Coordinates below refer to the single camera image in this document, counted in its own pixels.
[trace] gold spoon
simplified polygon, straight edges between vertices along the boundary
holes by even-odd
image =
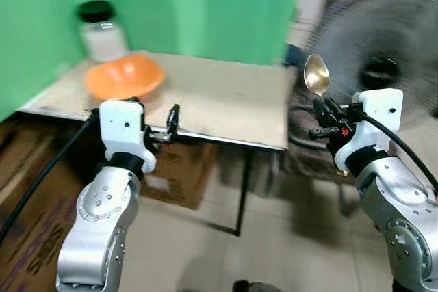
[[[323,101],[322,95],[330,83],[329,70],[319,55],[312,54],[307,58],[304,67],[304,82],[307,88],[317,94]]]

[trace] table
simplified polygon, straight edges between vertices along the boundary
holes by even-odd
[[[256,66],[182,55],[140,51],[166,73],[158,91],[143,98],[145,122],[163,131],[173,104],[181,106],[178,136],[246,150],[237,224],[240,236],[254,153],[272,153],[273,163],[287,148],[288,73]],[[19,111],[85,121],[100,101],[87,92],[84,77],[96,64],[85,60],[62,75]]]

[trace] green screen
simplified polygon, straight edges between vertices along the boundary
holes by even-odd
[[[0,120],[86,54],[87,0],[0,0]],[[296,0],[109,0],[132,49],[253,64],[283,57]]]

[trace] metal table leg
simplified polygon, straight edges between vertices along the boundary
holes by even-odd
[[[234,235],[240,236],[242,232],[242,222],[245,213],[246,195],[249,188],[250,172],[253,164],[254,153],[247,150],[245,154],[244,171],[242,175],[242,188],[240,192],[239,211],[237,212],[237,225],[235,227]]]

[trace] plastic bowl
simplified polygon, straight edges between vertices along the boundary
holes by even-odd
[[[86,87],[99,99],[127,99],[152,92],[164,77],[157,62],[135,54],[91,68]]]

